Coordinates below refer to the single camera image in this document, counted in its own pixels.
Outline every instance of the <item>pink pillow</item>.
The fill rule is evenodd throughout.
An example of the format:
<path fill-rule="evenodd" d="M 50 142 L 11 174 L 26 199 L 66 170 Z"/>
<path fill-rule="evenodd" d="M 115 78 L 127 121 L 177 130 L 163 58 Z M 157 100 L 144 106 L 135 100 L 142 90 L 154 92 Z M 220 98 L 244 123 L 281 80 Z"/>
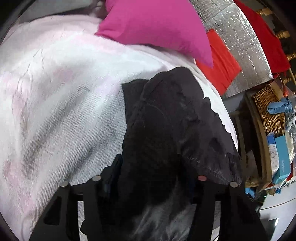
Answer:
<path fill-rule="evenodd" d="M 213 67 L 204 26 L 189 0 L 106 0 L 106 9 L 96 35 L 177 50 Z"/>

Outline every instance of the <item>silver bolt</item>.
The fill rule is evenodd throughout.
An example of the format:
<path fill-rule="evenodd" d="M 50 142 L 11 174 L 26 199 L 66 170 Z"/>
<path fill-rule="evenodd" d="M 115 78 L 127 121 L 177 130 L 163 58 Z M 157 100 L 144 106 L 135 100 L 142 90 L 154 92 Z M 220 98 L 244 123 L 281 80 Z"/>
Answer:
<path fill-rule="evenodd" d="M 62 188 L 65 188 L 66 186 L 68 186 L 69 185 L 69 183 L 67 182 L 67 181 L 63 181 L 61 184 L 60 184 L 60 186 L 62 187 Z"/>
<path fill-rule="evenodd" d="M 236 182 L 230 182 L 230 186 L 233 188 L 237 188 L 239 185 Z"/>
<path fill-rule="evenodd" d="M 94 182 L 98 182 L 98 181 L 100 181 L 102 178 L 101 178 L 101 176 L 99 176 L 99 175 L 97 175 L 97 176 L 94 176 L 93 178 L 92 178 L 92 180 L 94 181 Z"/>

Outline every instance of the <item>reflective foil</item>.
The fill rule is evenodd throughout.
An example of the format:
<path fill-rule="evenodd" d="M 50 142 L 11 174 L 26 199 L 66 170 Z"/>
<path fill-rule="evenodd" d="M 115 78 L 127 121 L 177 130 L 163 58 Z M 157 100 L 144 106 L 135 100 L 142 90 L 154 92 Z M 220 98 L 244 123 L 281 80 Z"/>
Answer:
<path fill-rule="evenodd" d="M 190 0 L 206 30 L 213 28 L 238 61 L 242 72 L 225 97 L 273 79 L 261 44 L 245 15 L 232 0 Z"/>

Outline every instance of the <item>red fabric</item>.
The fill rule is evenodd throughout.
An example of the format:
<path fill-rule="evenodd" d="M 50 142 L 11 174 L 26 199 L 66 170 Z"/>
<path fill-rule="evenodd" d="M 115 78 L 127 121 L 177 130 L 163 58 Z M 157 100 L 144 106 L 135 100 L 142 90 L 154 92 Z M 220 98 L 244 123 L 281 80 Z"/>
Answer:
<path fill-rule="evenodd" d="M 273 34 L 266 22 L 259 14 L 241 3 L 239 0 L 233 1 L 242 10 L 252 25 L 266 55 L 271 72 L 276 74 L 288 70 L 290 68 L 290 63 L 282 49 L 281 42 Z"/>
<path fill-rule="evenodd" d="M 242 69 L 215 30 L 211 29 L 207 33 L 207 37 L 211 46 L 214 67 L 211 69 L 195 60 L 196 65 L 217 89 L 219 94 L 223 95 Z"/>

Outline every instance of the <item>foil mat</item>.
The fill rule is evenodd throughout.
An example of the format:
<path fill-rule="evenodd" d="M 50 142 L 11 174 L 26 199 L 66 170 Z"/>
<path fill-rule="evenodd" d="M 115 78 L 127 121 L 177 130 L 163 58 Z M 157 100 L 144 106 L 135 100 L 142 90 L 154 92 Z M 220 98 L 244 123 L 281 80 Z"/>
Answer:
<path fill-rule="evenodd" d="M 249 21 L 232 0 L 190 0 L 206 30 L 214 29 L 242 72 L 224 97 L 230 97 L 273 79 L 261 44 Z"/>

